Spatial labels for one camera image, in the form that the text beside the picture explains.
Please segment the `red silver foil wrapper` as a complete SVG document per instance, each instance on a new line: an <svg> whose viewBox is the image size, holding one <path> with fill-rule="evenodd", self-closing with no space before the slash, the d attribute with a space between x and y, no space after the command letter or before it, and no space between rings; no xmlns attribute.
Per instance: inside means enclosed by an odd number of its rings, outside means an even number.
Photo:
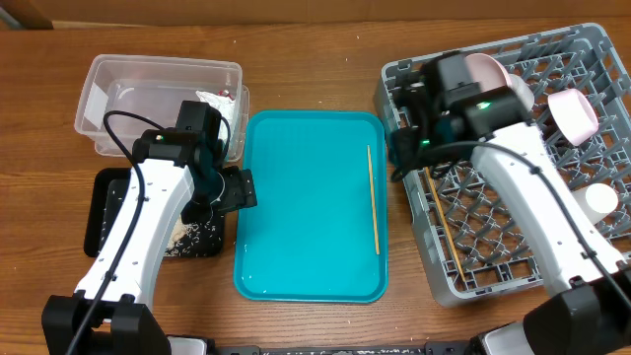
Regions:
<svg viewBox="0 0 631 355"><path fill-rule="evenodd" d="M220 96L220 97L228 97L228 98L231 98L233 100L233 96L232 96L231 92L228 91L228 90L221 90L220 92L218 92L217 95Z"/></svg>

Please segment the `white round plate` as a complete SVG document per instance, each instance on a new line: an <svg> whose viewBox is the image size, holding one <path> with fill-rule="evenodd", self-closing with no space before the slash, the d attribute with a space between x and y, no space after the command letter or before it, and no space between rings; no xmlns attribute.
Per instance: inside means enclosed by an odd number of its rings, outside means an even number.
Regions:
<svg viewBox="0 0 631 355"><path fill-rule="evenodd" d="M512 86L509 73L492 56L484 53L472 53L468 54L464 61L472 79L480 85L483 92Z"/></svg>

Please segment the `white napkin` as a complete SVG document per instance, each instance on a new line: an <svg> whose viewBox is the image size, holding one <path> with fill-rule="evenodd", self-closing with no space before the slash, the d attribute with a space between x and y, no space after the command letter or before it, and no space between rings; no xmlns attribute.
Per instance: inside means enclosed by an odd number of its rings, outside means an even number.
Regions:
<svg viewBox="0 0 631 355"><path fill-rule="evenodd" d="M219 138L233 143L236 138L239 118L236 111L236 101L228 96L220 96L205 91L196 91L195 95L201 102L219 111L227 120L227 123L220 124Z"/></svg>

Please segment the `white paper cup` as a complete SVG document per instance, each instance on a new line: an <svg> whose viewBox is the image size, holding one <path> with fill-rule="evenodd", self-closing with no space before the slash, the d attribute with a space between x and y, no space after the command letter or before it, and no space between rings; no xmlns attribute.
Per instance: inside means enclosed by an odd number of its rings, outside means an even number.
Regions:
<svg viewBox="0 0 631 355"><path fill-rule="evenodd" d="M593 225L612 213L619 203L616 191L604 183L582 187L572 195Z"/></svg>

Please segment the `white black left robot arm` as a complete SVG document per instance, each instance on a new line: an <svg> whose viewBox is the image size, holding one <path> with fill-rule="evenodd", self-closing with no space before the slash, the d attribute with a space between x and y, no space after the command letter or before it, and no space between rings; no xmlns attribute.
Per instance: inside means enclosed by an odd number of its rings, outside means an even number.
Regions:
<svg viewBox="0 0 631 355"><path fill-rule="evenodd" d="M210 354L213 341L166 335L154 291L176 222L253 207L252 173L215 168L214 138L145 131L127 156L127 191L105 244L71 296L48 299L41 324L51 354Z"/></svg>

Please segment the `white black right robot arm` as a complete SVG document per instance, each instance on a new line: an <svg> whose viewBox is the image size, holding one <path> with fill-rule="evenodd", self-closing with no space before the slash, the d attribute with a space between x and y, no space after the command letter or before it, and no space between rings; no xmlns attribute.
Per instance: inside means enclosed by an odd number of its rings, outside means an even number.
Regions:
<svg viewBox="0 0 631 355"><path fill-rule="evenodd" d="M410 123L395 131L391 178L468 160L509 209L549 298L523 320L470 340L469 354L608 354L630 344L630 267L574 199L541 132L508 87L394 95Z"/></svg>

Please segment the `bowl with rice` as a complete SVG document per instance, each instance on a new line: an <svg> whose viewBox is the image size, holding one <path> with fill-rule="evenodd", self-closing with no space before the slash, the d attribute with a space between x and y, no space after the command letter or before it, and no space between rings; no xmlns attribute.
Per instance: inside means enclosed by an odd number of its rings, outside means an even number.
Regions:
<svg viewBox="0 0 631 355"><path fill-rule="evenodd" d="M526 81L519 75L510 74L511 88L517 94L527 110L534 106L534 95Z"/></svg>

